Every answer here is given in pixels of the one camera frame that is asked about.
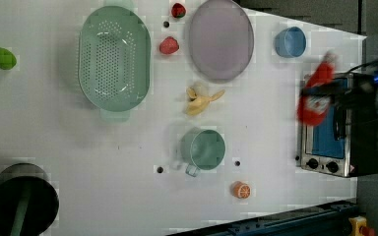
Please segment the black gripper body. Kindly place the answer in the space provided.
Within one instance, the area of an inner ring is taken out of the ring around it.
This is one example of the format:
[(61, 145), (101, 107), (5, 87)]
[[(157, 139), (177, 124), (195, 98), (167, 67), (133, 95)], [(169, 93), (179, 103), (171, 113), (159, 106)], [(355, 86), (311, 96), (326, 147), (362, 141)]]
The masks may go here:
[(378, 71), (373, 74), (347, 73), (335, 78), (346, 81), (346, 89), (335, 96), (338, 108), (370, 108), (375, 105), (378, 91)]

